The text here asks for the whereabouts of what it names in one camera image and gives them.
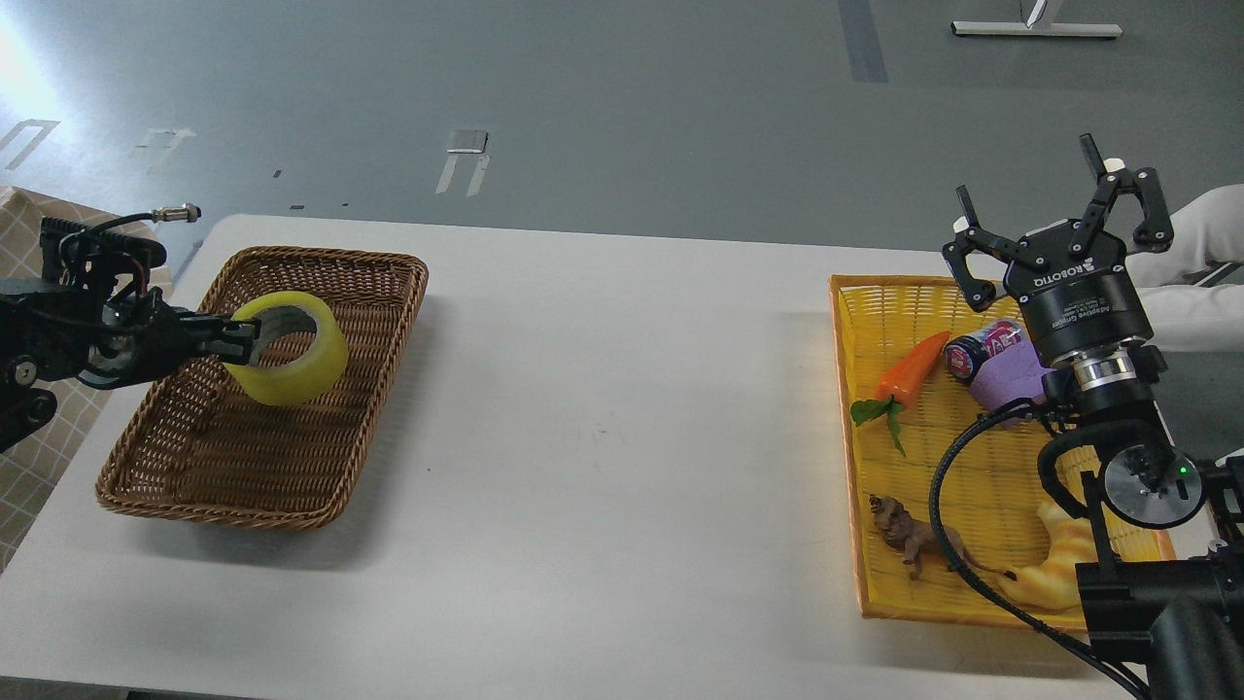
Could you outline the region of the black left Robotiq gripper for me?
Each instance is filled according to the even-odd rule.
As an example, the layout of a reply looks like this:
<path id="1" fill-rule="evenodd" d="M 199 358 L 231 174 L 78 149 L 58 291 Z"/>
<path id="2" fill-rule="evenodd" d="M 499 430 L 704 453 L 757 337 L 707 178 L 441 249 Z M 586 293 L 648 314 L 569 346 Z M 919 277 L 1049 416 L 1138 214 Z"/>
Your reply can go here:
<path id="1" fill-rule="evenodd" d="M 100 320 L 111 332 L 100 334 L 92 346 L 95 385 L 147 384 L 197 356 L 248 366 L 260 334 L 258 320 L 197 313 L 167 305 L 157 292 L 109 300 Z"/>

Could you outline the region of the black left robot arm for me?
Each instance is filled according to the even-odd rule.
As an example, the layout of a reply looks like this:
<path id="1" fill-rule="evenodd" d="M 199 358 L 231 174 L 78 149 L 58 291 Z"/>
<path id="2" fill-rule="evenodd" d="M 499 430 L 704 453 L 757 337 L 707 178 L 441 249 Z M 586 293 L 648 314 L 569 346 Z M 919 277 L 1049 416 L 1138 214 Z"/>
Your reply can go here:
<path id="1" fill-rule="evenodd" d="M 53 419 L 53 380 L 116 390 L 160 380 L 205 356 L 231 366 L 253 362 L 262 322 L 169 305 L 151 279 L 167 262 L 164 245 L 124 231 L 136 223 L 195 223 L 200 214 L 183 204 L 100 225 L 44 219 L 44 270 L 2 282 L 4 449 Z"/>

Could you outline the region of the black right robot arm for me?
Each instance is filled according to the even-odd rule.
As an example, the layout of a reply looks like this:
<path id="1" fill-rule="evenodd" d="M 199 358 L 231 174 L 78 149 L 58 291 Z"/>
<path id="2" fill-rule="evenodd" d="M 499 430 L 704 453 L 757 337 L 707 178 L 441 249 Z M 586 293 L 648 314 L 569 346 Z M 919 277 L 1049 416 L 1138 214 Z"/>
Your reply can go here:
<path id="1" fill-rule="evenodd" d="M 1040 363 L 1046 399 L 1008 402 L 955 438 L 931 479 L 931 527 L 950 569 L 972 589 L 1137 699 L 1239 699 L 1242 637 L 1242 460 L 1224 466 L 1174 448 L 1154 402 L 1167 364 L 1125 270 L 1131 247 L 1168 251 L 1174 229 L 1159 177 L 1103 159 L 1080 138 L 1093 174 L 1084 216 L 1009 239 L 979 223 L 965 187 L 963 218 L 943 247 L 962 297 L 978 313 L 999 293 L 1018 302 Z M 1041 487 L 1091 527 L 1096 562 L 1072 579 L 1088 642 L 1052 629 L 1005 601 L 950 548 L 940 491 L 952 461 L 991 426 L 1035 418 L 1054 431 L 1037 455 Z M 1205 555 L 1127 563 L 1113 550 L 1106 513 L 1141 528 L 1173 528 L 1212 513 Z"/>

